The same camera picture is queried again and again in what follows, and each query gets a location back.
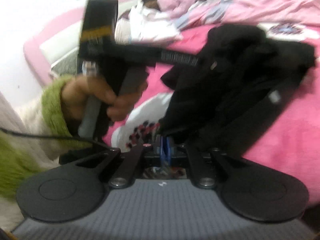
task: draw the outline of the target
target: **green sleeve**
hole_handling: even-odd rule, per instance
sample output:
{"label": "green sleeve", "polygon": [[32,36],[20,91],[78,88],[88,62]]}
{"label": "green sleeve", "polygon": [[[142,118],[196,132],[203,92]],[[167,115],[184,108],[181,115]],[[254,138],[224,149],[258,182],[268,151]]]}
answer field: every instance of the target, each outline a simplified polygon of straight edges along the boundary
{"label": "green sleeve", "polygon": [[[55,80],[42,94],[41,104],[43,119],[53,135],[71,137],[61,110],[61,90],[71,79],[72,76],[68,75]],[[75,149],[90,146],[89,143],[74,140],[61,140],[60,143],[64,147]]]}
{"label": "green sleeve", "polygon": [[0,133],[0,196],[14,201],[20,183],[44,169],[23,150],[13,148],[8,141],[9,137]]}

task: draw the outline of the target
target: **hand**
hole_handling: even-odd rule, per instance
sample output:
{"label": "hand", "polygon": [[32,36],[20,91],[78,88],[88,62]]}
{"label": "hand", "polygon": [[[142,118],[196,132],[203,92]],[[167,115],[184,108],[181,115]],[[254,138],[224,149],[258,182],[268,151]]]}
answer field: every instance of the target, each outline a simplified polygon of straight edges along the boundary
{"label": "hand", "polygon": [[107,115],[112,121],[121,121],[133,109],[147,87],[148,84],[144,82],[134,93],[117,97],[103,77],[80,75],[64,86],[61,92],[61,109],[66,121],[81,121],[84,117],[87,99],[93,95],[110,105]]}

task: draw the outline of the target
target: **white label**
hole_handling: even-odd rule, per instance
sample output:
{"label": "white label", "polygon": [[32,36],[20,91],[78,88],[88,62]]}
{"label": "white label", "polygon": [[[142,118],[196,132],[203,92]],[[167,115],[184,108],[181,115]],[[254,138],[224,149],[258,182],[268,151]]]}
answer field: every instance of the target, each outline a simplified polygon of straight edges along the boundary
{"label": "white label", "polygon": [[165,181],[161,182],[161,183],[158,183],[159,186],[163,187],[165,185],[167,185],[167,183]]}
{"label": "white label", "polygon": [[281,96],[280,96],[278,90],[273,91],[269,95],[269,99],[270,99],[271,103],[278,104],[280,102],[280,100],[281,100]]}
{"label": "white label", "polygon": [[214,68],[217,66],[217,62],[215,61],[212,65],[211,65],[211,67],[210,67],[210,69],[211,70],[214,70]]}

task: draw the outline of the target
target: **green fuzzy sweater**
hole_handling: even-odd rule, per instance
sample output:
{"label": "green fuzzy sweater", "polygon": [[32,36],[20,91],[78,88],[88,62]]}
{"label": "green fuzzy sweater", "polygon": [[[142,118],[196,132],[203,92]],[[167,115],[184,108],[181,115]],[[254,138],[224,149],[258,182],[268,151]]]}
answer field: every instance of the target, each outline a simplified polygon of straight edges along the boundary
{"label": "green fuzzy sweater", "polygon": [[[21,108],[21,119],[1,97],[0,126],[33,134],[71,136],[60,106],[61,88],[69,79],[64,77],[55,81],[38,100]],[[0,133],[0,197],[15,201],[15,192],[22,180],[56,167],[54,160],[60,154],[83,146],[75,141],[28,140]]]}

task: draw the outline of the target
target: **finger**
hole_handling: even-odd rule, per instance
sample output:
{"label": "finger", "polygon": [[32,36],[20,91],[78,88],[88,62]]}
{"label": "finger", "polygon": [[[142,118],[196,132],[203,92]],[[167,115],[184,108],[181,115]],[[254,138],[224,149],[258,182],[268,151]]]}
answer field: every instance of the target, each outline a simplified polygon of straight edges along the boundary
{"label": "finger", "polygon": [[142,92],[146,91],[147,88],[148,88],[148,83],[147,83],[147,81],[145,81],[138,87],[138,93],[142,93]]}
{"label": "finger", "polygon": [[113,122],[119,122],[124,120],[129,114],[130,110],[117,107],[109,107],[107,109],[107,115]]}
{"label": "finger", "polygon": [[119,108],[130,108],[139,101],[141,95],[141,93],[133,93],[119,96],[114,101],[114,106]]}
{"label": "finger", "polygon": [[113,105],[116,100],[116,94],[103,77],[79,76],[76,84],[85,95],[95,96],[108,105]]}

